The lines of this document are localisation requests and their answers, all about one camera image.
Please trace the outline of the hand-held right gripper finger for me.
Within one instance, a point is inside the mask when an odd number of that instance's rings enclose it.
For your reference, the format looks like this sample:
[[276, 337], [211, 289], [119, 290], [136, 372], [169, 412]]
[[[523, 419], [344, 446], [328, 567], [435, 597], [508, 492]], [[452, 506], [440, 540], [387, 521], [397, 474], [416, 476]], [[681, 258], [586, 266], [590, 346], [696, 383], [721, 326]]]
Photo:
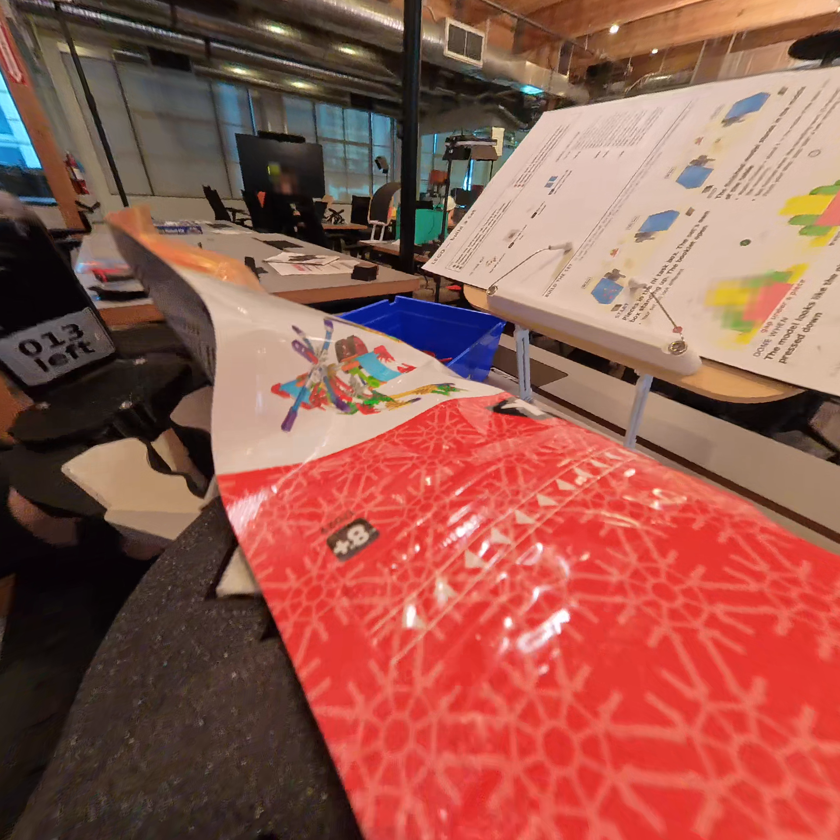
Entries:
[[260, 599], [262, 591], [241, 547], [237, 547], [227, 560], [215, 587], [217, 599], [248, 597]]

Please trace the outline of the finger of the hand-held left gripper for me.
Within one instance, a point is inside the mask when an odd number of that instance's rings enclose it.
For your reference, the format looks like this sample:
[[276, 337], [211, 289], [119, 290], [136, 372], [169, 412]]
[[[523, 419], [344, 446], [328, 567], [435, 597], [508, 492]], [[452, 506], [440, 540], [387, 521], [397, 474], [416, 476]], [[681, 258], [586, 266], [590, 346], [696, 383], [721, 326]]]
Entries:
[[183, 397], [170, 415], [171, 427], [202, 475], [215, 473], [212, 451], [214, 389], [205, 386]]
[[104, 507], [104, 518], [124, 536], [168, 543], [177, 539], [217, 494], [180, 438], [151, 443], [123, 438], [68, 460], [61, 472]]

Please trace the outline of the blue parts bin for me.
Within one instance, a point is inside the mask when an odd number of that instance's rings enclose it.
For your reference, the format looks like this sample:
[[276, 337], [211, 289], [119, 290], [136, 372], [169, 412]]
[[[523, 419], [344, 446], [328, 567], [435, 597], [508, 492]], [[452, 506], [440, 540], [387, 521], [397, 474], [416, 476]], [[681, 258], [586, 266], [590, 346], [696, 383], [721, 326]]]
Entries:
[[395, 297], [348, 311], [343, 319], [432, 354], [455, 374], [486, 380], [506, 322], [483, 311]]

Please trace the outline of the red plastic bag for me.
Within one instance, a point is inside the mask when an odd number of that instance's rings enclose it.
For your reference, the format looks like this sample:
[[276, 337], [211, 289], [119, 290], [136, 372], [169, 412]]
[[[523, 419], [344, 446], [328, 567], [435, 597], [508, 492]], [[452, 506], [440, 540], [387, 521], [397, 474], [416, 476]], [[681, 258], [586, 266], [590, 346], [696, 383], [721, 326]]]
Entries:
[[838, 838], [838, 557], [108, 216], [366, 838]]

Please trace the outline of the person's left hand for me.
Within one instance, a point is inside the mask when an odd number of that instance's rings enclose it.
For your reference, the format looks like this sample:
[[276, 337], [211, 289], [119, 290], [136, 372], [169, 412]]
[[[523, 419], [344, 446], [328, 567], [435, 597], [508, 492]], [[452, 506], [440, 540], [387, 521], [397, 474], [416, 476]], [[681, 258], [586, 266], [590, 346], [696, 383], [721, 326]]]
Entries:
[[42, 543], [55, 547], [77, 544], [77, 519], [51, 515], [21, 496], [16, 489], [7, 494], [7, 509], [19, 526]]

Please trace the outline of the printed paper stack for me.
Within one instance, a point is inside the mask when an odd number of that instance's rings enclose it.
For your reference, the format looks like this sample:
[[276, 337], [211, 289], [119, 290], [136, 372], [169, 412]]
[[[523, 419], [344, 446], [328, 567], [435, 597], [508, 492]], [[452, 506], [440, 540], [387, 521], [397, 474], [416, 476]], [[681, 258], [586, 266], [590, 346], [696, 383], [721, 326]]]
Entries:
[[338, 256], [328, 255], [282, 252], [264, 262], [282, 277], [332, 276], [352, 270]]

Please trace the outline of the black flat screen monitor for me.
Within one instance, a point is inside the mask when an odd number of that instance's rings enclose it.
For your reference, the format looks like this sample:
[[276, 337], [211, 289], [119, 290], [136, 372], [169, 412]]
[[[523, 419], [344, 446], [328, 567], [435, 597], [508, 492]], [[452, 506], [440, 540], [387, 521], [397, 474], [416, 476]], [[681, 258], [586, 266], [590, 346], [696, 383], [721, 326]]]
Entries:
[[321, 199], [327, 192], [322, 146], [235, 135], [243, 191]]

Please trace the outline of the green storage tub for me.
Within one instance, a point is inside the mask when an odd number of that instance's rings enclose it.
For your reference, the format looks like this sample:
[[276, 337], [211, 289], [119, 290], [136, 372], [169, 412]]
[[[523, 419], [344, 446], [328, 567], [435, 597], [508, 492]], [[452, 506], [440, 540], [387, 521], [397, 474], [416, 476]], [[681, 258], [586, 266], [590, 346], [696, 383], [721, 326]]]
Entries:
[[445, 239], [454, 210], [455, 199], [452, 196], [447, 197], [441, 204], [435, 204], [431, 200], [418, 201], [415, 211], [414, 244], [426, 245]]

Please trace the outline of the black pole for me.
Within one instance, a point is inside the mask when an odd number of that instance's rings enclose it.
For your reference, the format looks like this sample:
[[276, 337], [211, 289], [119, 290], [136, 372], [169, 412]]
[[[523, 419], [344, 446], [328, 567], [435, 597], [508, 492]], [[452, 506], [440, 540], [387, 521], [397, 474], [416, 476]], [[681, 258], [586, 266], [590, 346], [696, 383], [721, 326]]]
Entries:
[[419, 94], [422, 63], [422, 1], [404, 1], [402, 36], [402, 163], [400, 271], [415, 273]]

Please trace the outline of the printed instruction sheet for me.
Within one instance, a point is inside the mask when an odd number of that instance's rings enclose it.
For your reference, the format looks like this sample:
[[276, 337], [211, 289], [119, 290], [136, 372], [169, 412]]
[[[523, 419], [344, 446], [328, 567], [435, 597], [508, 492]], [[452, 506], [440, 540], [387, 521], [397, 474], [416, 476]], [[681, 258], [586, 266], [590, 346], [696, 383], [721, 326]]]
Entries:
[[838, 395], [839, 70], [544, 114], [427, 268]]

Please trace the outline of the wooden post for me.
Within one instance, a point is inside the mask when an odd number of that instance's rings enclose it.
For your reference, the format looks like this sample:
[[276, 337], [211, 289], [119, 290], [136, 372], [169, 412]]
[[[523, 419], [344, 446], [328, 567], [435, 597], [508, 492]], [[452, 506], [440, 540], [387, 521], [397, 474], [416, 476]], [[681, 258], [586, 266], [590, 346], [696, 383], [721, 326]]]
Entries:
[[82, 228], [76, 192], [53, 128], [38, 93], [4, 8], [1, 12], [1, 64], [3, 78], [25, 126], [35, 154], [66, 228]]

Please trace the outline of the metal ventilation duct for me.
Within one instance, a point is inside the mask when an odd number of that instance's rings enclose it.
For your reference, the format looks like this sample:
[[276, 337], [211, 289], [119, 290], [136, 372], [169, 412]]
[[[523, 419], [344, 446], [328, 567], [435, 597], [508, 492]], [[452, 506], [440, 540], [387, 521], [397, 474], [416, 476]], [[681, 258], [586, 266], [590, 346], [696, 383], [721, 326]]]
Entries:
[[[12, 2], [14, 11], [54, 27], [63, 20], [101, 36], [195, 58], [276, 73], [309, 68], [370, 87], [395, 87], [403, 18], [365, 2], [292, 2], [290, 15], [258, 3], [213, 11], [210, 2]], [[574, 99], [579, 91], [555, 69], [487, 43], [486, 33], [450, 17], [422, 21], [424, 67], [528, 95]]]

